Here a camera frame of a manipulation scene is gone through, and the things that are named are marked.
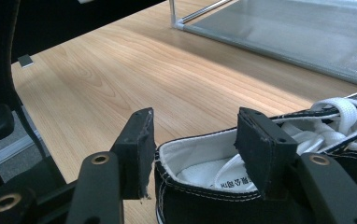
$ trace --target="black sneaker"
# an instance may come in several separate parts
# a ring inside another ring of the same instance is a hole
[[[334,157],[357,183],[357,93],[271,118],[298,142],[297,154]],[[155,155],[159,223],[289,223],[293,206],[263,201],[234,146],[236,128],[182,138]]]

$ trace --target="gray carpet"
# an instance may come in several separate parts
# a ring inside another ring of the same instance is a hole
[[[23,108],[23,110],[24,110],[24,113],[25,113],[27,119],[29,120],[30,124],[32,125],[33,130],[35,130],[35,126],[34,126],[33,122],[31,121],[30,117],[28,116],[27,112],[25,111],[25,108]],[[19,121],[15,112],[13,112],[13,116],[15,119],[15,130],[10,136],[8,136],[0,141],[0,150],[2,150],[5,147],[10,146],[11,144],[15,143],[16,141],[27,136],[27,133],[21,126],[21,122]],[[45,144],[42,142],[42,140],[41,140],[41,143],[44,146],[44,149],[46,150],[47,155],[49,155],[49,152],[48,152]],[[28,170],[29,168],[31,168],[33,165],[35,165],[39,161],[41,161],[41,155],[39,154],[36,146],[32,142],[32,145],[29,146],[27,149],[25,149],[21,153],[15,155],[14,157],[10,158],[9,160],[1,163],[0,164],[0,174],[3,177],[4,181],[8,181],[13,176],[18,175],[21,172]]]

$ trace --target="white shoelace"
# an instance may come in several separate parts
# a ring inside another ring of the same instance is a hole
[[[329,117],[332,122],[328,124],[320,118],[284,121],[281,128],[298,142],[298,155],[305,152],[321,153],[357,135],[357,100],[331,98],[315,103],[310,110],[316,112],[331,107],[335,107],[339,115]],[[348,149],[357,150],[357,139],[349,143]],[[246,175],[244,164],[238,154],[234,156],[216,174],[214,188],[227,187],[233,191],[247,192],[257,190]]]

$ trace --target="tabletop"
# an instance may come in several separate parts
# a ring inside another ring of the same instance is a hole
[[[181,10],[198,7],[180,1]],[[174,29],[168,2],[12,65],[15,88],[64,179],[110,150],[131,114],[153,107],[160,144],[236,126],[240,106],[274,116],[357,92],[357,85]],[[151,200],[125,201],[126,223],[156,223]]]

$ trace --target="translucent plastic sheet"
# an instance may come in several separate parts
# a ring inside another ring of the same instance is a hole
[[[195,22],[175,23],[184,31],[357,84],[355,0],[238,0]]]

